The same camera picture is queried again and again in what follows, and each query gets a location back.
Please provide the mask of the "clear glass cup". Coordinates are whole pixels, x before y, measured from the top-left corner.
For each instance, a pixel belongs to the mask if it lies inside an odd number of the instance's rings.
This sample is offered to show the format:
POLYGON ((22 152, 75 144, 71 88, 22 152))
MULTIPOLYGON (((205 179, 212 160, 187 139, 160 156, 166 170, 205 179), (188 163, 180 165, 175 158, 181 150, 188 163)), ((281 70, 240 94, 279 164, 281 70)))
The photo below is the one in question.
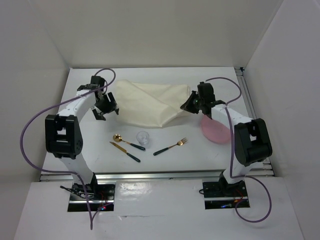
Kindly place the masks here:
POLYGON ((136 135, 136 139, 142 147, 149 148, 151 145, 150 135, 146 131, 140 131, 136 135))

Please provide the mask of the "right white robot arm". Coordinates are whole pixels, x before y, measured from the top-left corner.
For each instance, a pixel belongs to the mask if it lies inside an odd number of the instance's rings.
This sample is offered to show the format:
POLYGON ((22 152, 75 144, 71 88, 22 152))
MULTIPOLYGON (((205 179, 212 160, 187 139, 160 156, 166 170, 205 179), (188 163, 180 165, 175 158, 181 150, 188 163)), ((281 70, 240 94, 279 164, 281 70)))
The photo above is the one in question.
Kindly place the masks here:
POLYGON ((245 178, 255 163, 270 157, 273 149, 263 119, 246 117, 229 107, 230 103, 242 96, 242 91, 233 80, 226 77, 224 80, 233 83, 238 88, 237 97, 227 102, 217 100, 213 86, 206 80, 197 85, 197 90, 191 92, 180 108, 192 114, 202 112, 208 118, 229 129, 230 164, 220 176, 222 181, 218 184, 218 190, 223 196, 230 196, 236 189, 235 184, 245 178))

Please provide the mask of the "cream cloth placemat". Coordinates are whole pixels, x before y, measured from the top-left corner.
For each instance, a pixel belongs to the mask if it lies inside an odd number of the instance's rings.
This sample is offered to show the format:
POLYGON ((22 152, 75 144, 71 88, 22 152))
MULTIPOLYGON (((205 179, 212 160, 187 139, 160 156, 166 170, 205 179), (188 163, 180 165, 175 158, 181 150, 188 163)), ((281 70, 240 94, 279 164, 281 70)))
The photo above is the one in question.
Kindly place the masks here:
POLYGON ((148 84, 119 80, 115 100, 117 121, 145 129, 163 128, 176 118, 187 116, 181 109, 191 95, 186 84, 148 84))

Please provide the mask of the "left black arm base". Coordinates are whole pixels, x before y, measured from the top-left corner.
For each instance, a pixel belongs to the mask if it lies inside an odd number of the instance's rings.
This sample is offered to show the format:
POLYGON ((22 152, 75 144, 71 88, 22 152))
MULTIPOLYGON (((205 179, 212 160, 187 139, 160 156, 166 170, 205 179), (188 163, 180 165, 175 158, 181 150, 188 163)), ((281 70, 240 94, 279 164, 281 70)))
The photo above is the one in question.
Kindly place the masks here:
MULTIPOLYGON (((60 185, 60 188, 69 192, 68 212, 87 212, 87 202, 85 193, 79 186, 65 187, 60 185)), ((115 200, 115 183, 98 184, 97 193, 88 190, 88 202, 90 209, 93 212, 113 212, 115 200)))

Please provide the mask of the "pink plate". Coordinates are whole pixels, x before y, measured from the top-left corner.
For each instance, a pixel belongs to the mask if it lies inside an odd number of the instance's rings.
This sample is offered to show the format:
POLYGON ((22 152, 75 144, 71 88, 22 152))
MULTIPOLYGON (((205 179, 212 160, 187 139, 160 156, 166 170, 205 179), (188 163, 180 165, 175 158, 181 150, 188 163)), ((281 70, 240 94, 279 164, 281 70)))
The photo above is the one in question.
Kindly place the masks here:
POLYGON ((200 122, 202 134, 215 144, 228 144, 231 141, 230 129, 206 115, 200 122))

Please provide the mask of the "front aluminium rail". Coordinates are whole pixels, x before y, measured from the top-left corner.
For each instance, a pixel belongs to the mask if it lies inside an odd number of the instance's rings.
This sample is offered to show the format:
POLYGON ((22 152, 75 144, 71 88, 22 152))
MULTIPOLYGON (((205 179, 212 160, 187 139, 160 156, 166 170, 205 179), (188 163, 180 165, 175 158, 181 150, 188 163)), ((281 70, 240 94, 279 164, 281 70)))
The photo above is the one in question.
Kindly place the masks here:
MULTIPOLYGON (((151 173, 108 173, 95 174, 98 181, 111 180, 157 180, 157 179, 198 179, 218 178, 222 170, 218 171, 181 171, 181 172, 151 172, 151 173)), ((252 169, 249 176, 274 177, 274 171, 270 169, 252 169)), ((72 181, 71 175, 42 174, 40 182, 72 181)))

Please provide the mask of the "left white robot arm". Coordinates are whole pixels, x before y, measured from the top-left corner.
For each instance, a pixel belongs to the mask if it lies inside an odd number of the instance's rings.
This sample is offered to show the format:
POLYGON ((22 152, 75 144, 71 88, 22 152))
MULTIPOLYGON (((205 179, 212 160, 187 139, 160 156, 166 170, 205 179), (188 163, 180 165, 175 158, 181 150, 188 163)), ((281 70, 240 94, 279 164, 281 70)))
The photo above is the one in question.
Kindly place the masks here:
POLYGON ((80 122, 89 110, 98 121, 105 121, 106 114, 119 113, 113 94, 106 93, 105 88, 106 80, 94 75, 89 84, 78 87, 76 100, 71 101, 56 115, 49 114, 45 118, 47 152, 66 166, 73 175, 74 185, 81 188, 81 194, 88 200, 97 197, 99 187, 95 173, 89 169, 82 155, 84 140, 80 122))

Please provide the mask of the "aluminium rail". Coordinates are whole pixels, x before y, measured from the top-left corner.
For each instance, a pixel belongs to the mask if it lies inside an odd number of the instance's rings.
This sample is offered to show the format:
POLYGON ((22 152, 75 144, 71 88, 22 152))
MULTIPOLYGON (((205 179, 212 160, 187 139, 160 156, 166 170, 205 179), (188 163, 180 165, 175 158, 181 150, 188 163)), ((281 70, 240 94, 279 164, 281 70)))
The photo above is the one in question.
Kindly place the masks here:
POLYGON ((257 114, 253 105, 253 101, 251 98, 251 94, 248 88, 248 84, 245 78, 245 69, 243 67, 234 67, 235 75, 238 81, 238 84, 240 86, 240 89, 242 91, 242 98, 245 103, 245 107, 248 113, 248 116, 257 119, 257 114))
MULTIPOLYGON (((95 174, 98 181, 111 180, 157 180, 157 179, 198 179, 218 178, 222 170, 218 171, 181 171, 181 172, 151 172, 151 173, 108 173, 95 174)), ((270 169, 252 169, 249 176, 274 177, 274 171, 270 169)), ((72 181, 71 175, 42 174, 40 182, 72 181)))

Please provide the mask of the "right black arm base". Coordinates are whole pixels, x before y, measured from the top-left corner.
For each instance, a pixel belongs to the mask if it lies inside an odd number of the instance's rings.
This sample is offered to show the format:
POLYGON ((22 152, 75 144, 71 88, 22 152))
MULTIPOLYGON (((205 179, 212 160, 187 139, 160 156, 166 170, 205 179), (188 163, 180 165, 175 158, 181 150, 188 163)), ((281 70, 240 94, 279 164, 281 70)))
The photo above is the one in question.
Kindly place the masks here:
POLYGON ((227 188, 219 181, 207 181, 202 183, 198 191, 204 197, 206 210, 249 208, 250 202, 247 187, 244 181, 227 188))

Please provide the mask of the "right aluminium rail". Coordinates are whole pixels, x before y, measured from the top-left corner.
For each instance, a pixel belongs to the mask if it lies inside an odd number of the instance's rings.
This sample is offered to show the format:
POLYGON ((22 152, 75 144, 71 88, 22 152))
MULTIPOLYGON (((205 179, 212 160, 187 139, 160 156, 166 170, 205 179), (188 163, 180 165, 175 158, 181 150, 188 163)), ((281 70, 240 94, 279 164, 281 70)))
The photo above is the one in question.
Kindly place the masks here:
POLYGON ((245 107, 248 113, 248 116, 257 119, 257 114, 253 105, 253 101, 251 98, 251 94, 248 88, 248 84, 245 78, 245 69, 243 67, 234 67, 235 75, 238 81, 238 84, 240 86, 240 89, 242 91, 242 98, 245 103, 245 107))

